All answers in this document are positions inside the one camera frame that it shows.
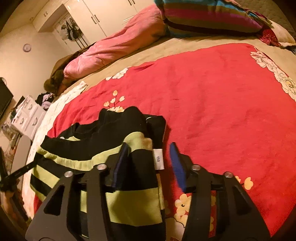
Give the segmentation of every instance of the size tag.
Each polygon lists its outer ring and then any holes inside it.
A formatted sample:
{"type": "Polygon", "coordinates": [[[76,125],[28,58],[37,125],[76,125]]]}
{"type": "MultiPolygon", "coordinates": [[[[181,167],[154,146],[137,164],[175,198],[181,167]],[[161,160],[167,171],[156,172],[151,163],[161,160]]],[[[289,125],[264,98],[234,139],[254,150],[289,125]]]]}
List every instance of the size tag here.
{"type": "Polygon", "coordinates": [[[162,149],[153,149],[154,155],[154,167],[155,170],[163,170],[165,168],[163,164],[163,150],[162,149]]]}

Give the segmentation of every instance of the white cabinet door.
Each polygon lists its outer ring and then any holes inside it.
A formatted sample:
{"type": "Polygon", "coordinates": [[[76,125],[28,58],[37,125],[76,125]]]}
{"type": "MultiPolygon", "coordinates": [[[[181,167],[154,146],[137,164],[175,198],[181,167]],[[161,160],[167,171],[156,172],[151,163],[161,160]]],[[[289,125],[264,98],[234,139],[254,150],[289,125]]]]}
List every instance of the white cabinet door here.
{"type": "Polygon", "coordinates": [[[137,14],[132,0],[84,0],[107,36],[120,31],[137,14]]]}
{"type": "Polygon", "coordinates": [[[97,20],[82,0],[69,0],[65,3],[65,7],[90,44],[106,37],[97,20]]]}
{"type": "Polygon", "coordinates": [[[152,4],[155,4],[154,0],[130,0],[130,1],[138,12],[152,4]]]}
{"type": "Polygon", "coordinates": [[[45,4],[33,20],[33,25],[38,32],[47,31],[66,12],[64,2],[66,0],[50,0],[45,4]]]}

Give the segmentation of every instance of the black bracket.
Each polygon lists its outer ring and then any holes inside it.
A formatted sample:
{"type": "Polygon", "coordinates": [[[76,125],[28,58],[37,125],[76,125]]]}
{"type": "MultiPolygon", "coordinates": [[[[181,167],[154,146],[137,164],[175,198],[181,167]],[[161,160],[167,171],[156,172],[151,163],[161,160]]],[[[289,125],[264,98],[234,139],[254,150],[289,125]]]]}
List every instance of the black bracket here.
{"type": "Polygon", "coordinates": [[[182,241],[267,241],[270,233],[242,185],[233,173],[208,172],[170,145],[170,157],[178,185],[192,200],[182,241]],[[209,238],[211,191],[216,191],[216,234],[209,238]]]}
{"type": "MultiPolygon", "coordinates": [[[[17,179],[24,175],[27,171],[36,166],[35,162],[31,162],[28,165],[16,170],[12,174],[8,175],[5,163],[4,163],[4,153],[0,147],[0,191],[6,192],[11,191],[17,192],[17,179]]],[[[15,207],[14,210],[19,213],[19,215],[24,219],[25,222],[29,222],[30,218],[27,216],[27,213],[24,207],[20,204],[18,197],[14,194],[12,196],[12,204],[15,207]]]]}
{"type": "Polygon", "coordinates": [[[127,173],[130,148],[123,143],[119,153],[110,155],[85,173],[65,172],[42,203],[27,233],[28,241],[112,241],[106,192],[120,189],[127,173]],[[81,190],[87,191],[89,238],[79,234],[81,190]]]}

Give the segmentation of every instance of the red blanket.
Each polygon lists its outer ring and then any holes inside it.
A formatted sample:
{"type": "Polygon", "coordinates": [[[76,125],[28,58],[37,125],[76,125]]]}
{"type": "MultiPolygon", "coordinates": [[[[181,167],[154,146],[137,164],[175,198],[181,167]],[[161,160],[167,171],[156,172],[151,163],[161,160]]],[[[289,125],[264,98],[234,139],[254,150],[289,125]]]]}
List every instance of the red blanket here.
{"type": "Polygon", "coordinates": [[[67,104],[48,135],[91,123],[102,108],[162,115],[167,240],[181,240],[191,200],[176,184],[171,142],[209,172],[233,172],[273,235],[296,203],[296,103],[260,56],[251,45],[227,44],[125,69],[67,104]]]}

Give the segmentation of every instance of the beige bed sheet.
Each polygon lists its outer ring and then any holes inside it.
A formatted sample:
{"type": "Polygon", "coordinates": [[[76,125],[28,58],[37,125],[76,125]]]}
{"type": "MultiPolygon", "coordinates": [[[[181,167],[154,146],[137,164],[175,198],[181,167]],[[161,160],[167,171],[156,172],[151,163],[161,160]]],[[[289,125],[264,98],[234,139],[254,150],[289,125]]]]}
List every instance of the beige bed sheet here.
{"type": "Polygon", "coordinates": [[[93,73],[82,80],[88,84],[85,89],[95,86],[103,79],[113,76],[119,71],[129,66],[139,66],[142,63],[155,61],[159,58],[170,56],[173,54],[183,53],[187,51],[195,51],[197,49],[208,48],[228,43],[248,43],[255,46],[258,50],[268,55],[288,76],[296,81],[296,55],[287,49],[281,49],[274,46],[268,46],[255,37],[193,37],[193,38],[163,38],[158,42],[140,49],[131,55],[128,55],[111,65],[93,73]]]}

